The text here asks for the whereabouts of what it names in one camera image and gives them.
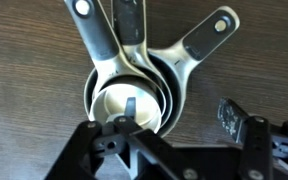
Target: measuring cup handle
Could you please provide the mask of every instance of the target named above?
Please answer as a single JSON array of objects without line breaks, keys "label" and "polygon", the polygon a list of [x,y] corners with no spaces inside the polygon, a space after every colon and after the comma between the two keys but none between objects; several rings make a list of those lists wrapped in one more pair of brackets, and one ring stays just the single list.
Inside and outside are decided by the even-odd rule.
[{"label": "measuring cup handle", "polygon": [[122,45],[138,45],[145,39],[145,0],[112,0],[113,27]]},{"label": "measuring cup handle", "polygon": [[65,0],[93,61],[104,61],[119,53],[119,44],[99,0]]},{"label": "measuring cup handle", "polygon": [[222,6],[183,38],[183,47],[192,58],[202,61],[238,27],[237,14],[230,7]]}]

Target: measuring cup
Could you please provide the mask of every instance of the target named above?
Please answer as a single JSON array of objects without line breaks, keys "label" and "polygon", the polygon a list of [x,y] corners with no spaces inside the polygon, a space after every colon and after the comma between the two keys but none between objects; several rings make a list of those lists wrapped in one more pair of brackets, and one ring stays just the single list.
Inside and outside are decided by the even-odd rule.
[{"label": "measuring cup", "polygon": [[[106,91],[115,91],[116,88],[110,87],[110,85],[114,84],[116,87],[120,84],[121,87],[124,87],[123,84],[132,84],[136,81],[141,87],[147,87],[146,90],[151,89],[154,92],[150,93],[154,96],[151,100],[157,100],[161,112],[164,113],[166,103],[163,91],[143,72],[127,61],[100,2],[98,0],[66,0],[65,3],[97,69],[98,77],[93,89],[93,98],[95,99],[104,88]],[[137,98],[143,93],[148,93],[141,87],[128,86],[130,89],[127,91],[136,91],[137,94],[133,94],[132,97]],[[118,97],[110,96],[109,98],[108,102],[119,103]],[[108,114],[109,112],[105,112],[105,110],[105,106],[103,106],[101,111]],[[90,112],[90,120],[106,123],[106,119],[98,119],[95,115],[97,113]],[[157,116],[158,114],[153,114],[147,117]],[[151,119],[142,118],[142,120],[141,124],[145,124]]]},{"label": "measuring cup", "polygon": [[[161,126],[162,114],[157,101],[152,99],[153,96],[148,92],[142,91],[138,86],[133,84],[110,85],[101,90],[97,98],[94,99],[90,111],[93,112],[94,117],[107,119],[107,121],[114,120],[120,115],[133,117],[136,123],[142,128],[151,129],[157,133]],[[134,102],[129,101],[132,96],[136,96],[136,99],[133,99]],[[142,123],[142,119],[150,119],[150,121]]]},{"label": "measuring cup", "polygon": [[173,94],[173,111],[158,134],[169,133],[183,111],[189,76],[219,45],[239,27],[237,14],[228,6],[222,6],[193,28],[188,34],[166,49],[148,49],[154,65],[166,75]]},{"label": "measuring cup", "polygon": [[144,72],[161,87],[166,98],[162,126],[171,115],[172,93],[163,75],[152,64],[147,54],[145,0],[112,0],[113,29],[130,63]]}]

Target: wooden table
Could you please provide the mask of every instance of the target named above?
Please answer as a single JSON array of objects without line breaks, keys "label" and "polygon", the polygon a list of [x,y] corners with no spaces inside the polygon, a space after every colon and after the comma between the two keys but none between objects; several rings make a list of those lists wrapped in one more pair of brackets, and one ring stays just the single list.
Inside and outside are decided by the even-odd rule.
[{"label": "wooden table", "polygon": [[[102,3],[109,12],[110,1]],[[216,120],[222,96],[274,124],[288,120],[288,1],[147,0],[149,47],[171,45],[222,5],[241,26],[192,72],[170,143],[230,141]],[[44,178],[87,119],[83,88],[92,68],[62,0],[0,0],[0,179]],[[111,160],[100,176],[126,178]]]}]

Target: black mount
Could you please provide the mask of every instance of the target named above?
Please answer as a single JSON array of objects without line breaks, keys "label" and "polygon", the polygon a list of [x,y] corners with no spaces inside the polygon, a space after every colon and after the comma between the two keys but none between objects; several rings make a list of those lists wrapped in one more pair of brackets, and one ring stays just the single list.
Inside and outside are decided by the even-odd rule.
[{"label": "black mount", "polygon": [[[272,125],[249,116],[230,99],[221,100],[218,119],[242,149],[175,148],[128,116],[104,126],[82,122],[46,179],[95,179],[111,154],[119,157],[131,179],[288,179],[288,121],[282,127]],[[273,158],[284,169],[273,166]]]}]

